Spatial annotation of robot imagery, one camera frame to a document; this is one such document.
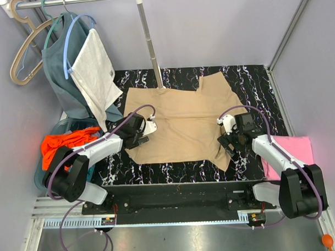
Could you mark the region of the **white hanging t shirt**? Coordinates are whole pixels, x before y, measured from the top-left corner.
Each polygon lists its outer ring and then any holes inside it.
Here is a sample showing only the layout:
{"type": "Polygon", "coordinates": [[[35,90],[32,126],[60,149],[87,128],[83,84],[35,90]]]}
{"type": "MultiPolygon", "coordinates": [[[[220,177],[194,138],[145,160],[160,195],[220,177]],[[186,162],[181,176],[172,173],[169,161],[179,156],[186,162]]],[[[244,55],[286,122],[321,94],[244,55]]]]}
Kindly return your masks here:
{"type": "Polygon", "coordinates": [[[114,83],[114,75],[112,63],[98,32],[90,29],[73,63],[70,76],[104,132],[107,131],[106,110],[122,94],[114,83]]]}

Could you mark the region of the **blue plastic laundry basket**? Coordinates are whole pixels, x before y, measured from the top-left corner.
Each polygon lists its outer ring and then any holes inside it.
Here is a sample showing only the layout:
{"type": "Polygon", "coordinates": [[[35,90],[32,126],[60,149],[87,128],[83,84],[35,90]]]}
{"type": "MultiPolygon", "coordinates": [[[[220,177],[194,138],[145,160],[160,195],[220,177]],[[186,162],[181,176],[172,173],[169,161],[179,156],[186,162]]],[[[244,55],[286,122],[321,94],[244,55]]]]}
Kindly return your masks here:
{"type": "Polygon", "coordinates": [[[58,122],[41,143],[41,159],[34,175],[35,185],[38,189],[44,193],[47,192],[47,188],[43,184],[43,178],[59,147],[79,147],[98,139],[102,135],[103,131],[98,126],[96,119],[65,118],[58,122]]]}

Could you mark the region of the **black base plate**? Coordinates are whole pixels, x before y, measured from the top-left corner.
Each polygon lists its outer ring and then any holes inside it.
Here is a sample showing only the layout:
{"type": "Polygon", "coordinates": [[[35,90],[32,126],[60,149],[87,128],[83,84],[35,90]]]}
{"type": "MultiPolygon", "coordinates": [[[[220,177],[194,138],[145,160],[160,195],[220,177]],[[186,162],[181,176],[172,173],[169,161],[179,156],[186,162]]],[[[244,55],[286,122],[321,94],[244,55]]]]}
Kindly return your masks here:
{"type": "Polygon", "coordinates": [[[241,221],[245,211],[275,209],[254,199],[256,181],[207,182],[105,187],[102,205],[87,203],[84,215],[117,213],[118,226],[225,224],[241,221]]]}

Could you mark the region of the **beige wooden hanger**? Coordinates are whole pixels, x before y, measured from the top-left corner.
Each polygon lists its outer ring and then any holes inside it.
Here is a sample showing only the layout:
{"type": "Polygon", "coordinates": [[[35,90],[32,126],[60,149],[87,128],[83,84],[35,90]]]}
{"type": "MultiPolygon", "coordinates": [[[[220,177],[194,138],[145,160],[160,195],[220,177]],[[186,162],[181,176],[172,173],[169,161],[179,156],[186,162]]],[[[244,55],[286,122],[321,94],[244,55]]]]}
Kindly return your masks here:
{"type": "Polygon", "coordinates": [[[17,85],[25,85],[27,84],[34,75],[43,67],[42,60],[40,60],[37,64],[37,66],[26,76],[24,79],[18,79],[17,77],[17,69],[19,67],[20,61],[23,58],[28,46],[32,43],[33,39],[46,27],[53,24],[53,20],[49,19],[46,22],[40,24],[39,26],[35,26],[32,20],[29,17],[21,17],[17,13],[17,3],[23,2],[23,0],[11,0],[9,2],[9,8],[11,11],[12,16],[15,20],[19,21],[20,23],[27,24],[28,27],[31,29],[30,34],[26,38],[26,40],[23,42],[23,44],[20,46],[20,49],[14,58],[14,61],[10,68],[10,78],[11,80],[17,84],[17,85]]]}

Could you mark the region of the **orange ball tool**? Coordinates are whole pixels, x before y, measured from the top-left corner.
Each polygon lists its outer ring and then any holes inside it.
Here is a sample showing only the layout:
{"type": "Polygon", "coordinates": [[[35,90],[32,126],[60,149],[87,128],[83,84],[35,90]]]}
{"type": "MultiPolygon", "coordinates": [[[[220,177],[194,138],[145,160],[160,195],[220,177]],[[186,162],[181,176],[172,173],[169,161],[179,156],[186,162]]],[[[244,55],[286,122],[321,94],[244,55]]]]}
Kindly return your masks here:
{"type": "Polygon", "coordinates": [[[334,251],[333,250],[334,240],[331,235],[324,234],[322,236],[322,244],[328,249],[328,251],[334,251]]]}

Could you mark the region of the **aluminium frame rail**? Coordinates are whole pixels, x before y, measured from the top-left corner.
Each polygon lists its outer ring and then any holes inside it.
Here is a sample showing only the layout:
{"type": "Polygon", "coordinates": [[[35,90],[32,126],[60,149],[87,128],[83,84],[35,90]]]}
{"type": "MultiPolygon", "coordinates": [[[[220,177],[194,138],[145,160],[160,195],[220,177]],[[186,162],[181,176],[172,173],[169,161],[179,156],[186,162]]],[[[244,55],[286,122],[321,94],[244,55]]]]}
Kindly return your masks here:
{"type": "Polygon", "coordinates": [[[291,38],[293,32],[295,31],[296,26],[299,24],[300,19],[302,17],[302,15],[305,12],[305,9],[307,7],[307,5],[309,4],[311,0],[300,0],[300,3],[297,7],[297,9],[294,12],[294,15],[290,21],[290,23],[288,24],[288,27],[278,45],[278,48],[276,50],[276,52],[274,53],[271,63],[268,65],[267,70],[269,71],[273,71],[275,66],[278,63],[278,60],[280,59],[281,55],[283,54],[289,39],[291,38]]]}

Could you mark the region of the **metal clothes rack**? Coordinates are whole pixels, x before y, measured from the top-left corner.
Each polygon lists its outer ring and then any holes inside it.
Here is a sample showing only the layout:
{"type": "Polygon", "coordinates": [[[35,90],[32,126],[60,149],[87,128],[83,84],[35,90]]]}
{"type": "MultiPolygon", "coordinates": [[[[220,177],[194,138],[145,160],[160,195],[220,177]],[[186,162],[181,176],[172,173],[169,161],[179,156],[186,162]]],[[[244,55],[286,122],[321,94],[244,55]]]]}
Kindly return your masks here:
{"type": "MultiPolygon", "coordinates": [[[[7,14],[8,17],[14,19],[14,17],[11,14],[10,8],[9,8],[9,2],[11,0],[0,0],[0,7],[2,7],[2,9],[5,11],[5,13],[7,14]]],[[[107,0],[54,0],[54,1],[47,1],[45,3],[45,7],[49,6],[64,6],[66,4],[79,4],[79,3],[86,3],[86,2],[94,2],[94,1],[107,1],[107,0]]],[[[147,19],[146,19],[146,15],[145,15],[145,11],[144,11],[144,5],[143,5],[143,0],[135,0],[136,1],[136,5],[138,7],[138,12],[139,12],[139,16],[141,19],[141,24],[142,24],[142,28],[144,30],[144,34],[145,34],[145,39],[146,39],[146,43],[147,43],[147,47],[149,49],[149,54],[150,54],[150,60],[153,66],[153,71],[155,74],[155,78],[157,80],[157,87],[158,88],[163,88],[163,81],[161,78],[161,71],[160,71],[160,67],[157,63],[157,59],[156,59],[156,55],[155,55],[155,50],[152,44],[152,40],[151,40],[151,35],[150,35],[150,31],[149,31],[149,27],[147,24],[147,19]]],[[[37,7],[41,7],[41,2],[18,2],[17,3],[17,10],[18,9],[32,9],[32,8],[37,8],[37,7]]]]}

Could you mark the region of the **orange t shirt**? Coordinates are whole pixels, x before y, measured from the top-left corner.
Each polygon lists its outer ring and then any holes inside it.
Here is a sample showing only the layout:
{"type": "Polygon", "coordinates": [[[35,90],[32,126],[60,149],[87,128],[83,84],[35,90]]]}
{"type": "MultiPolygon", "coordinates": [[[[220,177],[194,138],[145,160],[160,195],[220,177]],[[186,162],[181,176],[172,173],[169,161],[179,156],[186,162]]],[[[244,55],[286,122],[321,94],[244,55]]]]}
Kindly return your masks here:
{"type": "Polygon", "coordinates": [[[42,170],[47,171],[58,148],[74,148],[98,139],[101,129],[89,127],[66,134],[47,135],[41,143],[42,170]]]}

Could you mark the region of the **beige t shirt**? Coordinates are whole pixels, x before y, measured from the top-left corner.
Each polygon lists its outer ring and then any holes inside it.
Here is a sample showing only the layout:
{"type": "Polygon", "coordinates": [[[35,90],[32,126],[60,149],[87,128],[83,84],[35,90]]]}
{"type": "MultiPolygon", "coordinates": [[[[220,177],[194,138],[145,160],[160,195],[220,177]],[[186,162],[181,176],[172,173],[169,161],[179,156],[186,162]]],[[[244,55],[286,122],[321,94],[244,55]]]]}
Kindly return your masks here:
{"type": "Polygon", "coordinates": [[[232,116],[247,110],[221,72],[199,77],[195,91],[129,88],[124,114],[147,104],[156,109],[157,130],[148,142],[127,150],[135,163],[209,160],[227,170],[231,157],[217,140],[224,133],[217,118],[226,110],[232,116]]]}

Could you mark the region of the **grey-green hanging t shirt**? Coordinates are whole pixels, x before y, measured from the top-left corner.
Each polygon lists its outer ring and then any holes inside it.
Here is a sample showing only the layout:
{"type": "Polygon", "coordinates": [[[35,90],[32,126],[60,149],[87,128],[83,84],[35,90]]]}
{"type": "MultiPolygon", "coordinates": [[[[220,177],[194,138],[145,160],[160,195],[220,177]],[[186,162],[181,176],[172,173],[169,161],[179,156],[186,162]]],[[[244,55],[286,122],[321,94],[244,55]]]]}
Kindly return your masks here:
{"type": "MultiPolygon", "coordinates": [[[[62,32],[59,39],[51,46],[42,50],[42,63],[44,73],[49,81],[53,91],[59,99],[59,103],[63,111],[70,117],[75,119],[83,119],[93,117],[87,102],[79,89],[76,87],[74,81],[69,77],[64,77],[63,69],[63,52],[64,44],[67,37],[68,28],[73,19],[76,17],[75,13],[64,12],[61,14],[62,32]]],[[[87,24],[78,19],[71,30],[71,36],[68,43],[67,59],[70,63],[74,63],[80,52],[83,43],[85,42],[89,27],[87,24]]]]}

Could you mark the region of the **green hanger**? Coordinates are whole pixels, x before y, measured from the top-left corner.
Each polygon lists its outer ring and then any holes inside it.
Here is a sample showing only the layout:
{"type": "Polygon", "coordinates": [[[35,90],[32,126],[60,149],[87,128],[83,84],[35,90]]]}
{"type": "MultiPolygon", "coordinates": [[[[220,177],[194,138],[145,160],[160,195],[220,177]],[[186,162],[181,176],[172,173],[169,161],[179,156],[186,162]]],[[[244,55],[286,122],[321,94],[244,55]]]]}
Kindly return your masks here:
{"type": "Polygon", "coordinates": [[[45,39],[45,43],[43,46],[43,49],[45,50],[47,48],[48,45],[48,41],[50,40],[51,35],[53,34],[54,31],[59,30],[59,28],[61,27],[61,19],[62,19],[62,15],[60,15],[58,18],[54,18],[53,16],[51,16],[46,10],[45,10],[45,3],[47,0],[41,0],[41,8],[42,8],[42,12],[50,18],[50,20],[52,21],[52,25],[50,26],[50,29],[47,33],[46,39],[45,39]]]}

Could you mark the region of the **folded pink t shirt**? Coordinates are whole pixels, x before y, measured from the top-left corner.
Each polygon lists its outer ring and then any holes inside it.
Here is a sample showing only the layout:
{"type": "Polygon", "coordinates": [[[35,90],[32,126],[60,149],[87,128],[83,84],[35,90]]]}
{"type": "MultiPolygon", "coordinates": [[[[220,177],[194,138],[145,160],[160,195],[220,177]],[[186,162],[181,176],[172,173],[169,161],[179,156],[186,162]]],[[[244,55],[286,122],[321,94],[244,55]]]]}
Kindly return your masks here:
{"type": "MultiPolygon", "coordinates": [[[[296,159],[307,165],[314,164],[311,141],[308,137],[282,137],[274,135],[273,138],[284,150],[289,152],[289,154],[294,156],[296,159]]],[[[267,180],[280,180],[278,173],[271,165],[269,165],[264,157],[261,157],[261,162],[263,171],[265,172],[265,178],[267,180]]]]}

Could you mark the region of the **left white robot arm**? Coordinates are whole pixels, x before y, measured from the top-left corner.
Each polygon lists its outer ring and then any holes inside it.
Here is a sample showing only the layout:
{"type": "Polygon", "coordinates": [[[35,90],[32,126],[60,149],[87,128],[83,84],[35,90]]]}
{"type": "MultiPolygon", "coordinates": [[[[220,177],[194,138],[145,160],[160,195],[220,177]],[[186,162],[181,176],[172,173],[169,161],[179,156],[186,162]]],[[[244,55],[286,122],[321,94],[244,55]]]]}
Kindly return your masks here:
{"type": "Polygon", "coordinates": [[[46,168],[42,184],[55,200],[68,202],[86,201],[93,204],[100,213],[106,214],[113,208],[113,200],[101,186],[87,180],[90,167],[121,149],[133,149],[148,142],[148,135],[157,130],[154,116],[146,119],[137,113],[130,113],[121,119],[116,128],[101,137],[93,136],[98,128],[92,127],[63,135],[81,145],[61,143],[54,150],[46,168]]]}

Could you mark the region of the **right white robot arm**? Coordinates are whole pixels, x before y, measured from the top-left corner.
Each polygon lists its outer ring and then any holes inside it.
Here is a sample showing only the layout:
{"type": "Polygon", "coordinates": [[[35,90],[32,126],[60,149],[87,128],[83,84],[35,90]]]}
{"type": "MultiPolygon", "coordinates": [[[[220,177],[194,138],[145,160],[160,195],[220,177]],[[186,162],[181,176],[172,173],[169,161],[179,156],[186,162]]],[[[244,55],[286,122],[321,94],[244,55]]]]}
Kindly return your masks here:
{"type": "Polygon", "coordinates": [[[321,168],[301,162],[281,147],[274,137],[257,127],[250,113],[222,114],[217,123],[225,132],[217,140],[229,156],[245,147],[264,159],[279,175],[278,184],[261,182],[244,194],[244,203],[255,209],[263,202],[281,208],[290,219],[317,219],[328,201],[321,168]]]}

